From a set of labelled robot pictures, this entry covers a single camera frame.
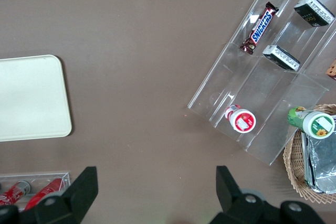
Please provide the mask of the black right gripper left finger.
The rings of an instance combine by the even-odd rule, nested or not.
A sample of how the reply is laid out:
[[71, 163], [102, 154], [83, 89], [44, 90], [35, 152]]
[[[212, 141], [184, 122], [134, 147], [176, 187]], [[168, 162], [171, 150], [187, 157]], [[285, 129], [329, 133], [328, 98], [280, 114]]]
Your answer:
[[1, 206], [1, 223], [81, 223], [97, 194], [97, 168], [88, 166], [63, 193], [48, 194], [27, 211]]

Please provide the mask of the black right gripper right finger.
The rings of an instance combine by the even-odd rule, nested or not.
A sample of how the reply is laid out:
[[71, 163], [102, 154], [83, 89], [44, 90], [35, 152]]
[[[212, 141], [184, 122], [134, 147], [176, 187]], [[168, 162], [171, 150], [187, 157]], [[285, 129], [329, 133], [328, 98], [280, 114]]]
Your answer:
[[254, 193], [242, 192], [227, 166], [216, 167], [216, 194], [222, 211], [211, 223], [324, 223], [303, 202], [284, 201], [277, 208]]

